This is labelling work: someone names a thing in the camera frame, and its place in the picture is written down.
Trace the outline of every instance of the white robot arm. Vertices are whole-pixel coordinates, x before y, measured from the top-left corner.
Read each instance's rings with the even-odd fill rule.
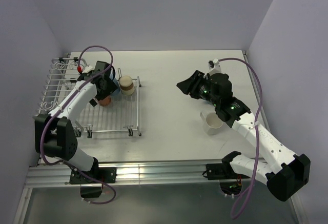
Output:
[[[110,77],[112,76],[111,69],[99,75],[99,72],[107,69],[108,66],[109,63],[101,61],[96,63],[94,69],[88,66],[87,71],[84,70],[80,73],[74,89],[58,107],[48,114],[39,114],[35,117],[35,148],[37,152],[40,152],[40,140],[46,124],[50,118],[55,116],[46,131],[45,156],[61,158],[81,171],[90,172],[93,175],[97,173],[97,159],[87,155],[78,147],[72,124],[75,123],[87,103],[90,102],[94,106],[97,104],[95,98],[102,100],[118,88],[112,80],[113,77]]]
[[[286,201],[307,184],[310,174],[310,160],[279,142],[263,125],[255,124],[251,110],[232,93],[232,84],[227,74],[221,73],[219,60],[209,62],[209,71],[198,70],[177,87],[192,98],[202,98],[215,107],[217,116],[230,128],[241,134],[256,147],[256,129],[259,130],[260,154],[267,163],[259,162],[255,179],[266,184],[279,200]],[[231,152],[222,159],[222,165],[208,172],[208,179],[235,177],[236,174],[252,177],[255,161],[240,152]]]

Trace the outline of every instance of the white tabletop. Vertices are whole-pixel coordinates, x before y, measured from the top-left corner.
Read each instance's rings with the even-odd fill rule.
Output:
[[[71,57],[79,54],[72,52]],[[123,75],[140,76],[142,136],[97,134],[92,139],[79,138],[78,145],[86,153],[99,161],[221,159],[234,150],[254,157],[255,149],[226,124],[219,134],[206,135],[199,114],[214,108],[176,87],[195,70],[206,72],[209,60],[243,59],[241,51],[120,51],[113,55],[113,66],[121,68]],[[90,63],[110,60],[107,52],[86,52],[83,58]],[[226,61],[221,68],[230,76],[234,95],[255,113],[258,103],[246,65]]]

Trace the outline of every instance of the white wall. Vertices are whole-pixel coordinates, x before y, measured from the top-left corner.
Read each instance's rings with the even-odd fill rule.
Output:
[[[248,49],[272,0],[35,0],[67,51]]]
[[[311,160],[300,196],[310,223],[328,219],[328,0],[274,0],[249,50],[272,132]]]
[[[37,158],[32,116],[50,59],[62,52],[33,0],[0,0],[0,9],[0,222],[12,223]]]

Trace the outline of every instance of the white cup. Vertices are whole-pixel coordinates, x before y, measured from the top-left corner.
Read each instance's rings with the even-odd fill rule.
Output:
[[[219,132],[222,127],[223,121],[215,114],[215,112],[202,111],[200,117],[203,120],[203,130],[207,135],[214,135]]]

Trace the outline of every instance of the wire rack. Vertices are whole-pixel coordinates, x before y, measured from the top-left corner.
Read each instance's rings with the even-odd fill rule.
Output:
[[[81,65],[87,66],[84,59],[81,59]],[[37,113],[47,114],[56,108],[74,88],[78,76],[77,57],[54,58],[40,97],[41,102],[38,103]],[[86,133],[87,137],[91,138],[93,133],[126,132],[129,136],[133,136],[133,132],[137,132],[141,136],[139,76],[133,79],[133,83],[135,92],[132,95],[119,93],[111,96],[112,102],[106,107],[100,105],[93,107],[87,104],[73,125],[75,135],[81,137]]]

